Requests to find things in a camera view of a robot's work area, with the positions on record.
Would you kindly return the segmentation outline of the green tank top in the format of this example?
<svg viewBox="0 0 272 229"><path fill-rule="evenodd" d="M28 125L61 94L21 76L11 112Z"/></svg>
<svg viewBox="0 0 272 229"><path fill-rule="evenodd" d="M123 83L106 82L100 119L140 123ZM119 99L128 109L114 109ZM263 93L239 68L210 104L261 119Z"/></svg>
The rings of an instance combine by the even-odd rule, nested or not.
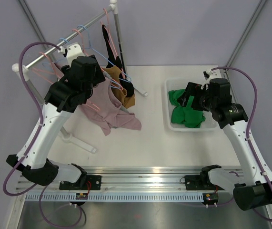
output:
<svg viewBox="0 0 272 229"><path fill-rule="evenodd" d="M206 120L203 111L193 110L191 103L193 97L189 100L186 107L182 107L177 99L182 95L184 89L171 90L168 92L171 105L175 106L171 115L171 123L184 125L186 128L200 128L201 124Z"/></svg>

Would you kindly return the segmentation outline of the mauve pink tank top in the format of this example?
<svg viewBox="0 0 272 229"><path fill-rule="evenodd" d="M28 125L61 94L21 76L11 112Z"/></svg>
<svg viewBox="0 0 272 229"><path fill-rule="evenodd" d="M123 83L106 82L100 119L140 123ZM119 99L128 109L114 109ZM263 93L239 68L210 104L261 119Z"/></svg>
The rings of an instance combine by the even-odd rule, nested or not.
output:
<svg viewBox="0 0 272 229"><path fill-rule="evenodd" d="M120 110L122 103L114 96L110 79L93 88L91 98L79 106L79 109L93 123L97 124L104 135L111 133L111 128L122 127L131 130L141 130L141 122L134 113Z"/></svg>

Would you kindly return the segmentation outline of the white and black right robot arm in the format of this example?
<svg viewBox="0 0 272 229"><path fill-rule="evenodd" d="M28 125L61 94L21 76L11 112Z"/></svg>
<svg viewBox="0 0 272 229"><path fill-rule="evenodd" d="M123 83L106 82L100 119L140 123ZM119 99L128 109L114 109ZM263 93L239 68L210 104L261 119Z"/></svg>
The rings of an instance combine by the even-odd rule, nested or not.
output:
<svg viewBox="0 0 272 229"><path fill-rule="evenodd" d="M232 102L231 85L226 79L215 78L201 85L189 82L178 103L210 112L229 139L243 171L243 177L226 172L219 165L202 168L200 185L205 189L218 186L233 195L241 210L272 204L272 171L266 165L248 130L248 116L240 104Z"/></svg>

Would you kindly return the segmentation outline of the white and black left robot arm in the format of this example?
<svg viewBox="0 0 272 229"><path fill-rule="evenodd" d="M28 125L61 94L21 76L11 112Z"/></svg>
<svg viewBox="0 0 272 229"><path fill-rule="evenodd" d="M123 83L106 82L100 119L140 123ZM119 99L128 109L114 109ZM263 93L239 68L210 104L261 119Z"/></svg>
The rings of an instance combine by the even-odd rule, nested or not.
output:
<svg viewBox="0 0 272 229"><path fill-rule="evenodd" d="M47 156L60 129L76 108L91 98L93 88L105 77L94 55L79 56L61 70L64 76L50 86L45 96L43 119L33 129L25 148L9 155L6 162L37 185L59 181L80 190L86 185L86 171L76 164L53 162Z"/></svg>

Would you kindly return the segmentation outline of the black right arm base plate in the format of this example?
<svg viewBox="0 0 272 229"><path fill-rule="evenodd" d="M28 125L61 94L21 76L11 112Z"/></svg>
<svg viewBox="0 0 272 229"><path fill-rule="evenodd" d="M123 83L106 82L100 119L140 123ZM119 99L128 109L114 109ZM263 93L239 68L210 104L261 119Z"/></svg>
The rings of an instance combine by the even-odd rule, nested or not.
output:
<svg viewBox="0 0 272 229"><path fill-rule="evenodd" d="M223 191L223 188L213 185L200 175L185 175L180 178L180 183L184 184L188 191Z"/></svg>

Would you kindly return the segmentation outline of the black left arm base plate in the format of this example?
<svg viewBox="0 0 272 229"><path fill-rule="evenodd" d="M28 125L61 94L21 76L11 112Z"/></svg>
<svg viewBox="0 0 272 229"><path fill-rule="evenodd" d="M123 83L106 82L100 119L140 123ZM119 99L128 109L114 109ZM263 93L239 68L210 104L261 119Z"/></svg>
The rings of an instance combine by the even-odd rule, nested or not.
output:
<svg viewBox="0 0 272 229"><path fill-rule="evenodd" d="M64 181L60 183L59 190L100 190L102 176L100 175L87 175L83 185L78 183L71 183Z"/></svg>

